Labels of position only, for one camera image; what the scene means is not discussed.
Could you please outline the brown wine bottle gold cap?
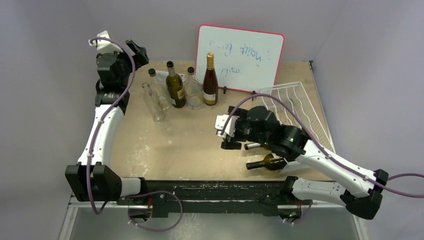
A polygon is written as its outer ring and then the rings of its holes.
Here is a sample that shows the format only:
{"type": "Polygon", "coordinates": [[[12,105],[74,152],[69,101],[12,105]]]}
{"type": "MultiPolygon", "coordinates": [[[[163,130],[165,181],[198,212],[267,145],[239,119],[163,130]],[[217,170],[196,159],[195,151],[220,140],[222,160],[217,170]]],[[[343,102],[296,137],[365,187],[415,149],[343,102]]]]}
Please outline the brown wine bottle gold cap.
{"type": "Polygon", "coordinates": [[[218,79],[215,71],[214,53],[206,55],[206,71],[203,78],[203,101],[208,106],[214,106],[218,102],[218,79]]]}

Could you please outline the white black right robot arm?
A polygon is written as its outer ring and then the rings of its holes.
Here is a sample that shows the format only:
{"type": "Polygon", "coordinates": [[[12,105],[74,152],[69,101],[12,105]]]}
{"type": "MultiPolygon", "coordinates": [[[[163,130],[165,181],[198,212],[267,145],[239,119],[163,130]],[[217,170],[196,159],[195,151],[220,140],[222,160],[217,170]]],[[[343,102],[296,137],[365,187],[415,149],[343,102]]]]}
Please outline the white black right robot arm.
{"type": "Polygon", "coordinates": [[[372,220],[380,209],[382,191],[389,174],[359,167],[312,140],[305,129],[281,124],[264,106],[237,109],[234,116],[217,115],[216,134],[221,148],[239,150],[242,142],[252,142],[282,159],[279,169],[297,162],[318,170],[332,182],[311,181],[287,176],[280,196],[288,204],[296,200],[318,200],[337,204],[351,214],[372,220]]]}

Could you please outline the clear glass bottle black cap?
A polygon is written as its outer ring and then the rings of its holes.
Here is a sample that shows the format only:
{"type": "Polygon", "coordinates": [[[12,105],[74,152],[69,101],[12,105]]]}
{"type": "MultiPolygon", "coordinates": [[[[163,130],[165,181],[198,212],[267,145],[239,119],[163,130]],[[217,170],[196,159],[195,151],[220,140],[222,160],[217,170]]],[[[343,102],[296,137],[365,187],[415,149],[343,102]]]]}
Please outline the clear glass bottle black cap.
{"type": "Polygon", "coordinates": [[[195,69],[190,66],[187,68],[187,80],[184,85],[185,99],[188,107],[196,110],[203,105],[203,86],[196,79],[195,69]]]}

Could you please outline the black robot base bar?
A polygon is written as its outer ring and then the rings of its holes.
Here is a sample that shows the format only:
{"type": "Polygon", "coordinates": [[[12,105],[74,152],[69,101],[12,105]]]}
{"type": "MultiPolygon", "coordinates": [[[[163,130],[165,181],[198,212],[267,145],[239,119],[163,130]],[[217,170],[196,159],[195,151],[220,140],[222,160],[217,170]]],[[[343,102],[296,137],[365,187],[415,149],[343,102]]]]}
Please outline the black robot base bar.
{"type": "Polygon", "coordinates": [[[283,180],[144,180],[138,196],[121,197],[117,204],[150,206],[154,218],[183,212],[298,219],[311,201],[295,198],[283,180]]]}

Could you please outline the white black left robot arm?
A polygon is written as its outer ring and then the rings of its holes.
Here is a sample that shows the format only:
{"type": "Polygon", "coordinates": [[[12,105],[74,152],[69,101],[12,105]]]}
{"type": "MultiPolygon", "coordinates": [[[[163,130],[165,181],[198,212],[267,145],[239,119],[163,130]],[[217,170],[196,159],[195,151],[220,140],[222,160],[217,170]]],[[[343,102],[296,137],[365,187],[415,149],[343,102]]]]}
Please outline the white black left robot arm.
{"type": "Polygon", "coordinates": [[[86,146],[75,165],[68,165],[65,178],[80,202],[117,201],[125,196],[138,205],[146,203],[149,191],[142,177],[120,177],[109,166],[117,130],[127,110],[129,87],[135,72],[149,63],[147,51],[131,39],[120,45],[97,37],[95,117],[86,146]]]}

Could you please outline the white ruler set package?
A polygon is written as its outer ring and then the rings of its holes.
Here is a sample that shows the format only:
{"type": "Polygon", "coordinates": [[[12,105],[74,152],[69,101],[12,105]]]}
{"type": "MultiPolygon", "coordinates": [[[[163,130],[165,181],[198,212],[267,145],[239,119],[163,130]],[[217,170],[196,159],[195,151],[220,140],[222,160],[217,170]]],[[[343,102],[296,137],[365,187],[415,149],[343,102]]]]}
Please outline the white ruler set package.
{"type": "MultiPolygon", "coordinates": [[[[158,82],[161,82],[161,83],[166,82],[166,78],[167,78],[168,75],[169,75],[169,73],[167,71],[162,71],[162,70],[156,70],[155,71],[156,80],[158,82]]],[[[185,74],[177,73],[177,75],[179,75],[181,77],[181,80],[182,80],[183,83],[185,83],[187,81],[185,74]]]]}

